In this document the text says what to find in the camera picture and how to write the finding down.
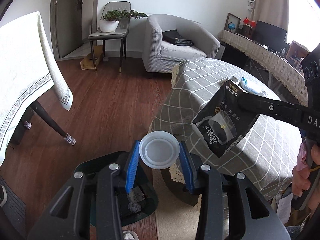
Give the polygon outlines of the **person's right hand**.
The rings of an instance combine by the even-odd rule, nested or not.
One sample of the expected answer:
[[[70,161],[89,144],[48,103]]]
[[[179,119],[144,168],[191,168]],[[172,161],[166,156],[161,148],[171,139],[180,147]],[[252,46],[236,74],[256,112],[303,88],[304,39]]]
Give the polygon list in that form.
[[[319,147],[314,145],[311,150],[311,156],[313,162],[317,165],[320,165],[319,162]],[[297,171],[297,167],[295,166],[292,171],[293,178],[292,178],[292,192],[294,195],[301,197],[303,191],[306,191],[310,188],[311,182],[308,179],[310,174],[310,169],[308,167],[302,169],[301,171]],[[319,184],[315,188],[314,192],[312,193],[308,207],[312,212],[315,212],[319,205]]]

